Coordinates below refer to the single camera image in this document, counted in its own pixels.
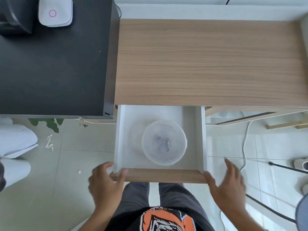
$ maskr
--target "wooden tabletop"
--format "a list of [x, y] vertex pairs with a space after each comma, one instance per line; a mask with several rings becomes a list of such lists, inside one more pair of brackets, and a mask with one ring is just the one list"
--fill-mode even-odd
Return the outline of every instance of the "wooden tabletop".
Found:
[[115, 104], [308, 107], [299, 24], [121, 19]]

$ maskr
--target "leg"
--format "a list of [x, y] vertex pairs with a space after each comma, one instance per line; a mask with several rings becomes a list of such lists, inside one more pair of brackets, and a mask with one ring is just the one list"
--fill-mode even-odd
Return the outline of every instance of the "leg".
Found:
[[123, 190], [122, 199], [113, 217], [130, 211], [149, 207], [149, 182], [130, 182]]
[[182, 183], [159, 183], [160, 206], [190, 208], [208, 217], [198, 200], [185, 189]]

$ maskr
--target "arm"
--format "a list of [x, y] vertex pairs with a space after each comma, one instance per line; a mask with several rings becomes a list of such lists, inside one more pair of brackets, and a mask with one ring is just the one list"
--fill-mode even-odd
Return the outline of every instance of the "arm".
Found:
[[105, 231], [120, 204], [127, 170], [121, 172], [118, 182], [113, 182], [107, 173], [107, 168], [112, 165], [113, 162], [107, 162], [92, 171], [88, 188], [94, 200], [95, 210], [79, 231]]
[[225, 163], [227, 173], [220, 186], [216, 186], [215, 179], [209, 172], [204, 172], [215, 203], [238, 231], [264, 231], [246, 211], [246, 186], [243, 176], [228, 159], [225, 159]]

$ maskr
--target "black cabinet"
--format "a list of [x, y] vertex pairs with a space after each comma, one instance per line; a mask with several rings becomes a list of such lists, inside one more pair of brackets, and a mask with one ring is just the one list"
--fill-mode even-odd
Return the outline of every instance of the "black cabinet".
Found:
[[120, 19], [114, 0], [73, 0], [73, 22], [0, 36], [0, 116], [112, 118]]

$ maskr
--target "pink ring logo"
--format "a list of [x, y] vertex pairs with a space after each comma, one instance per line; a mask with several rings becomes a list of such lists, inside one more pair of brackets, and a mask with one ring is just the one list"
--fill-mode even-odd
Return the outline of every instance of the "pink ring logo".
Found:
[[54, 9], [52, 9], [51, 11], [49, 11], [49, 16], [54, 18], [57, 16], [57, 12]]

